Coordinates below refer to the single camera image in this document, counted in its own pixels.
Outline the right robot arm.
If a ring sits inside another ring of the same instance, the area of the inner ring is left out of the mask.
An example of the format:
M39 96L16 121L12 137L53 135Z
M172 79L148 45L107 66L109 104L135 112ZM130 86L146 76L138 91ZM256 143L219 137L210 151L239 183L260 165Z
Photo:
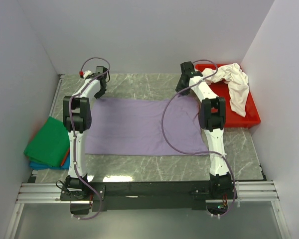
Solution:
M206 83L207 77L195 69L192 62L180 65L181 76L175 91L187 95L193 91L200 100L199 124L207 137L210 154L210 177L221 177L230 173L223 159L224 126L226 122L226 100L212 91Z

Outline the purple t-shirt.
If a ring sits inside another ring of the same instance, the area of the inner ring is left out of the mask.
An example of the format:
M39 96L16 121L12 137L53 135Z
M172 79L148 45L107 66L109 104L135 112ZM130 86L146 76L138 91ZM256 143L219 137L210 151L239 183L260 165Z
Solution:
M101 98L91 110L85 152L92 155L175 156L206 151L198 102Z

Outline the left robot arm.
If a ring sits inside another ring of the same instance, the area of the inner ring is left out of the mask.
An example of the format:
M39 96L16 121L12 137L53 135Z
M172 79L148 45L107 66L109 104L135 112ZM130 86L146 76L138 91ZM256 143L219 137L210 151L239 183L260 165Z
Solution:
M109 69L97 66L96 71L80 72L83 85L73 95L63 98L63 125L68 131L70 143L70 166L68 176L87 176L85 141L92 125L91 103L106 92Z

